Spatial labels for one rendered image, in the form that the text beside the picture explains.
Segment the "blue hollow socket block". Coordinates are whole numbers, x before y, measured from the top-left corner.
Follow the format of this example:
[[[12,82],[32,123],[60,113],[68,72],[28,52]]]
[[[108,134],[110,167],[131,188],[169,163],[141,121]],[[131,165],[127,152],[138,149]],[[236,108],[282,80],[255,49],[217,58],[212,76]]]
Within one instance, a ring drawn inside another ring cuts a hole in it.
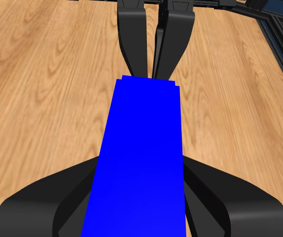
[[[174,81],[116,81],[80,237],[186,237]]]

